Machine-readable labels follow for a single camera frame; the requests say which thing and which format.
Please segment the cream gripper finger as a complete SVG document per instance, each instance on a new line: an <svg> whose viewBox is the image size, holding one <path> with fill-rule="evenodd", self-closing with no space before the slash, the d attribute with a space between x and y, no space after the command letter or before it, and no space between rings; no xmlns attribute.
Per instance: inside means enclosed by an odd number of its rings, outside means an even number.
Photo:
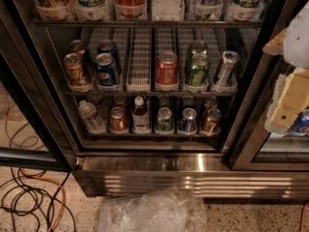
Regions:
<svg viewBox="0 0 309 232"><path fill-rule="evenodd" d="M277 36L265 44L263 53L269 55L282 55L283 42L285 40L287 29L283 29Z"/></svg>
<svg viewBox="0 0 309 232"><path fill-rule="evenodd" d="M309 70L295 69L291 74L280 74L267 110L265 129L283 134L309 105Z"/></svg>

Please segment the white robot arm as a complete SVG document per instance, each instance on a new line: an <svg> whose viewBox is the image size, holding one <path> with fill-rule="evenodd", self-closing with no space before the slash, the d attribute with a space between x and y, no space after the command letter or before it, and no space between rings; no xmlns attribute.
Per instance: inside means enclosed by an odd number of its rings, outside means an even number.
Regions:
<svg viewBox="0 0 309 232"><path fill-rule="evenodd" d="M280 74L276 80L265 121L268 132L283 134L309 105L309 2L263 52L282 55L295 67L293 73Z"/></svg>

